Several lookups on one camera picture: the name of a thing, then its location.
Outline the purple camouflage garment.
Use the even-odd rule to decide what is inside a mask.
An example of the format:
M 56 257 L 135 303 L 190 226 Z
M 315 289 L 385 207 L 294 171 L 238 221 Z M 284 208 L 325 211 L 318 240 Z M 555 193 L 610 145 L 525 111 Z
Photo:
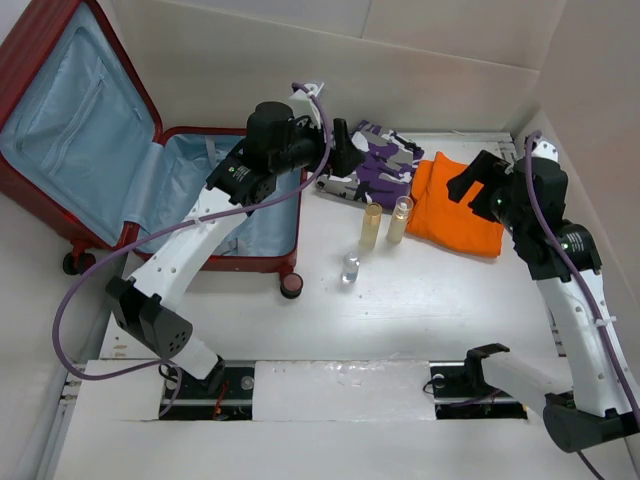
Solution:
M 378 203 L 391 210 L 409 193 L 424 150 L 396 130 L 363 120 L 351 135 L 364 161 L 346 177 L 323 174 L 316 186 L 323 192 L 359 203 Z

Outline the orange garment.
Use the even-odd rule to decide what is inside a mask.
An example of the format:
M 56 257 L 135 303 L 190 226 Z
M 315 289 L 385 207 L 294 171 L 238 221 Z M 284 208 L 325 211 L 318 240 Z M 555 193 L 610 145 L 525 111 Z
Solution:
M 474 183 L 458 203 L 448 198 L 447 182 L 464 170 L 463 164 L 440 151 L 432 160 L 419 163 L 410 190 L 414 207 L 406 231 L 458 253 L 495 259 L 501 254 L 504 227 L 474 215 L 468 206 L 481 185 Z

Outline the pale yellow clear-cap bottle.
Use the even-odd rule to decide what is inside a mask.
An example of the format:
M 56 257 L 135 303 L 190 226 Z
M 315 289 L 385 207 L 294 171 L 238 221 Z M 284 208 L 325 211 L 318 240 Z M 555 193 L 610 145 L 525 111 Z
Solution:
M 401 196 L 397 198 L 386 234 L 388 242 L 393 244 L 401 242 L 406 231 L 413 206 L 414 202 L 409 196 Z

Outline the amber bottle gold cap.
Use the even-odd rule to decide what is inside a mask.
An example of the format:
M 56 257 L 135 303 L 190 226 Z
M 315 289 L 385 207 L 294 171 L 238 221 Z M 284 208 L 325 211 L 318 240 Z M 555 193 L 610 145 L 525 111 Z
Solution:
M 364 249 L 373 249 L 381 223 L 383 209 L 379 203 L 369 203 L 364 209 L 359 245 Z

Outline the small clear bottle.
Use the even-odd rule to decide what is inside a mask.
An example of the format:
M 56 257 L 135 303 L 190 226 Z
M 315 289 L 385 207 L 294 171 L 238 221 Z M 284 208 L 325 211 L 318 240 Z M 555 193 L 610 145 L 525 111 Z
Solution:
M 345 285 L 356 282 L 359 274 L 360 258 L 357 252 L 348 252 L 342 260 L 341 281 Z

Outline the red hard-shell suitcase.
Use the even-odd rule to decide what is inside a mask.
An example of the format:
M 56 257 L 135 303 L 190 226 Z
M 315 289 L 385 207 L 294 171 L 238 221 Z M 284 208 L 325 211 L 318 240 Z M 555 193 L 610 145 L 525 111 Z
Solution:
M 1 45 L 1 189 L 71 243 L 68 275 L 97 249 L 148 257 L 234 146 L 283 115 L 269 102 L 243 129 L 165 129 L 97 2 L 32 1 Z

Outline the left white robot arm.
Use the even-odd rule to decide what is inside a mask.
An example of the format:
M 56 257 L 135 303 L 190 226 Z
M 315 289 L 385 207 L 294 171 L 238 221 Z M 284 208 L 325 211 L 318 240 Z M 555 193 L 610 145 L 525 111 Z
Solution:
M 225 362 L 178 314 L 187 287 L 224 238 L 265 209 L 279 176 L 298 179 L 303 169 L 346 176 L 363 159 L 344 119 L 334 119 L 328 131 L 313 104 L 260 103 L 247 120 L 244 138 L 207 178 L 186 227 L 172 231 L 128 278 L 114 277 L 107 284 L 118 326 L 187 373 L 196 393 L 216 394 Z

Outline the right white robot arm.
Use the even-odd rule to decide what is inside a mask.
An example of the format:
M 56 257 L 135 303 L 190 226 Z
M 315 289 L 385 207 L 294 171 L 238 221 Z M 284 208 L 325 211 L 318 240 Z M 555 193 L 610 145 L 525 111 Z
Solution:
M 481 151 L 447 183 L 460 203 L 474 185 L 473 214 L 504 226 L 557 328 L 571 377 L 557 380 L 502 344 L 468 351 L 462 381 L 473 393 L 500 390 L 538 414 L 566 453 L 639 431 L 627 395 L 639 386 L 627 369 L 604 299 L 602 262 L 590 232 L 565 219 L 568 177 L 557 160 L 510 164 Z

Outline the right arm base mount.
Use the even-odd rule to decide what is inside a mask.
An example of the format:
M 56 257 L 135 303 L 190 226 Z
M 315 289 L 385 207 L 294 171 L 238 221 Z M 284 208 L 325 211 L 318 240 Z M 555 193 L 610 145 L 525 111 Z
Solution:
M 527 409 L 493 387 L 474 387 L 462 361 L 429 364 L 430 378 L 423 392 L 434 403 L 437 420 L 527 420 Z

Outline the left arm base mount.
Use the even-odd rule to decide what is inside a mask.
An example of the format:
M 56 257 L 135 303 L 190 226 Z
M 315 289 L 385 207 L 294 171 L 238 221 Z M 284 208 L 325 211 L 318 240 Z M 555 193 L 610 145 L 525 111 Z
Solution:
M 213 392 L 188 373 L 178 374 L 173 367 L 160 366 L 163 380 L 159 419 L 165 421 L 250 421 L 253 415 L 255 387 L 254 362 L 231 362 Z

